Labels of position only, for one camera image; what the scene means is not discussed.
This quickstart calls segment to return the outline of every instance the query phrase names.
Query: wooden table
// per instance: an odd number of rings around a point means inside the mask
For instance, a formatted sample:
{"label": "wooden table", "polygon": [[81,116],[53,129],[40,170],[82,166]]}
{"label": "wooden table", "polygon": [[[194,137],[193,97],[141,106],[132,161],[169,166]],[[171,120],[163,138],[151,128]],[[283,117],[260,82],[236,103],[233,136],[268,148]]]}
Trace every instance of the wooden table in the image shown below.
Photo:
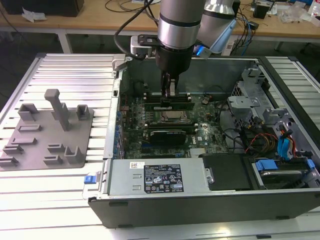
{"label": "wooden table", "polygon": [[[242,0],[241,9],[251,0]],[[31,33],[54,33],[57,34],[64,53],[72,53],[72,48],[68,39],[68,34],[93,34],[93,35],[113,35],[116,30],[134,13],[132,12],[112,12],[105,9],[106,0],[85,0],[84,7],[77,17],[47,16],[46,21],[29,22],[21,15],[8,15],[7,19],[20,32]],[[134,9],[142,6],[138,3],[126,3],[125,7]],[[116,0],[108,4],[108,7],[121,11]],[[155,16],[159,15],[160,5],[151,6]],[[249,21],[259,24],[254,40],[278,41],[278,42],[312,42],[320,43],[320,27],[315,27],[312,23],[302,21],[300,23],[281,23],[277,16],[271,15],[265,19],[252,18],[253,12],[243,9],[242,12]],[[3,16],[0,15],[0,31],[13,32]],[[155,34],[157,26],[147,17],[141,14],[131,22],[121,35]],[[237,24],[230,43],[233,43],[243,33],[243,26]]]}

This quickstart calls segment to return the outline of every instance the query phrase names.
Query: workbench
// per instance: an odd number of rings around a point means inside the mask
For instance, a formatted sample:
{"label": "workbench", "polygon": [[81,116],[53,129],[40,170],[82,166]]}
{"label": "workbench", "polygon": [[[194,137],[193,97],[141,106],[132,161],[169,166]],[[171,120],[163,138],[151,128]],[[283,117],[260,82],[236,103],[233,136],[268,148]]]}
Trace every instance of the workbench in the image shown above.
{"label": "workbench", "polygon": [[[250,0],[241,1],[241,9],[249,4]],[[21,15],[6,15],[7,19],[18,31],[26,33],[51,33],[57,34],[64,53],[72,53],[72,47],[68,34],[90,34],[90,35],[113,35],[116,30],[128,20],[134,13],[132,12],[112,12],[105,9],[106,0],[85,0],[84,7],[77,17],[47,16],[46,21],[29,22]],[[126,3],[125,7],[134,9],[142,4]],[[108,7],[121,11],[116,0],[108,4]],[[151,6],[155,16],[159,15],[159,4]],[[281,23],[277,16],[266,16],[265,19],[252,18],[253,12],[245,7],[242,12],[249,21],[259,24],[253,40],[275,41],[275,42],[302,42],[320,43],[320,27],[314,26],[307,21],[300,23]],[[0,16],[0,31],[14,32],[6,20]],[[234,42],[243,33],[243,26],[237,24],[229,42]],[[157,34],[157,26],[147,17],[141,14],[131,22],[120,35],[132,36],[139,34]],[[230,54],[230,43],[223,51],[224,55]]]}
{"label": "workbench", "polygon": [[[314,121],[318,121],[320,86],[316,80],[299,62],[292,62],[287,57],[268,57],[268,60],[304,109],[315,117]],[[101,171],[103,166],[112,94],[109,86],[114,82],[112,62],[112,54],[39,56],[8,100],[0,113],[0,155],[19,122],[18,109],[21,104],[32,103],[40,110],[51,109],[44,99],[48,88],[59,89],[60,99],[67,107],[88,105],[94,110],[94,119],[86,153],[87,162],[83,168],[0,171],[1,239],[246,240],[268,236],[272,239],[319,239],[319,207],[287,220],[105,228],[89,207],[83,189],[88,186],[94,194],[99,185],[84,185],[84,178],[88,173]],[[305,101],[304,95],[308,95],[313,107]]]}

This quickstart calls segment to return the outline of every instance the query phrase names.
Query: computer case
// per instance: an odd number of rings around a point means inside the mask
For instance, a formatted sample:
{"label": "computer case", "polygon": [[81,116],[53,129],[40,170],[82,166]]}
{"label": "computer case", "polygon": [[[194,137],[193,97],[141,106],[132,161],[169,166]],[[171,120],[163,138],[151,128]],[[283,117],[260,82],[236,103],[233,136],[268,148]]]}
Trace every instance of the computer case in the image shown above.
{"label": "computer case", "polygon": [[25,10],[46,15],[76,17],[84,0],[0,0],[8,14],[22,14]]}

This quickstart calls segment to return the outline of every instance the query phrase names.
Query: red wire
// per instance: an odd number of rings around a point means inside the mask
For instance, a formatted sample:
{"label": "red wire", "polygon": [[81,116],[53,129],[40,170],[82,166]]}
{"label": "red wire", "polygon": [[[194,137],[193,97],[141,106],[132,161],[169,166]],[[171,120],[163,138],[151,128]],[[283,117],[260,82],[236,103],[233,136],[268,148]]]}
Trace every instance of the red wire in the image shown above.
{"label": "red wire", "polygon": [[278,138],[277,138],[276,136],[272,135],[272,134],[269,134],[269,133],[259,133],[259,134],[255,135],[255,137],[254,137],[254,138],[252,139],[252,141],[250,142],[250,145],[249,145],[249,146],[251,146],[251,145],[254,143],[254,141],[257,139],[258,136],[264,136],[264,135],[268,135],[268,136],[274,137],[276,140],[278,140]]}
{"label": "red wire", "polygon": [[291,136],[288,137],[292,141],[292,155],[296,157],[296,141],[293,140]]}

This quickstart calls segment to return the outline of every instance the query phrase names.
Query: aluminum slotted surface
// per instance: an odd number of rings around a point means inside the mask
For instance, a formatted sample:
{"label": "aluminum slotted surface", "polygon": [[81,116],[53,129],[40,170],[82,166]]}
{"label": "aluminum slotted surface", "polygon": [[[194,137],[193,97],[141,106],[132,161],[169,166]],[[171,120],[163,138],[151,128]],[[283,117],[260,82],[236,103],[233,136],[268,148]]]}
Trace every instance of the aluminum slotted surface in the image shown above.
{"label": "aluminum slotted surface", "polygon": [[[94,109],[87,157],[83,168],[0,172],[0,239],[183,240],[183,239],[318,239],[320,208],[296,219],[245,221],[179,226],[106,229],[83,200],[84,176],[102,169],[113,84],[111,54],[48,54],[27,79],[19,101],[7,112],[0,129],[0,149],[19,121],[23,102],[40,108],[47,88],[60,90],[68,107],[81,102]],[[97,185],[90,185],[94,191]]]}
{"label": "aluminum slotted surface", "polygon": [[[288,57],[267,57],[273,68],[293,93],[318,128],[320,128],[319,83],[299,63]],[[280,108],[285,107],[273,88],[270,93]]]}

